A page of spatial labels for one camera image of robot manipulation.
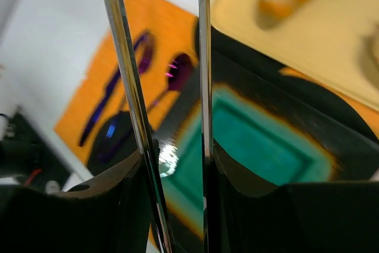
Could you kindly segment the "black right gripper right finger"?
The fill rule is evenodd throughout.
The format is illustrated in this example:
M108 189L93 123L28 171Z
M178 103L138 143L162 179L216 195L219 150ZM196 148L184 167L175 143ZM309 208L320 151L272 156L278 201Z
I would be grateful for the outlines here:
M209 252L377 252L378 183L277 186L219 144L207 173Z

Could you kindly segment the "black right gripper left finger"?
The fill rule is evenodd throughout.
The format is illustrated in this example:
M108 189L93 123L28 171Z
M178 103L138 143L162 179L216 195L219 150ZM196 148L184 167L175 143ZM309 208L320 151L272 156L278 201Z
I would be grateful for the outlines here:
M151 221L138 152L67 192L1 187L2 252L145 252Z

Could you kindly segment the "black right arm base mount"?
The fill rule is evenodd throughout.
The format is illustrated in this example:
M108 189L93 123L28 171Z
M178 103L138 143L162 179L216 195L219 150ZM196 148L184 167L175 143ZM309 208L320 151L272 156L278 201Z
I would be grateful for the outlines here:
M1 113L1 180L52 194L71 172L19 112Z

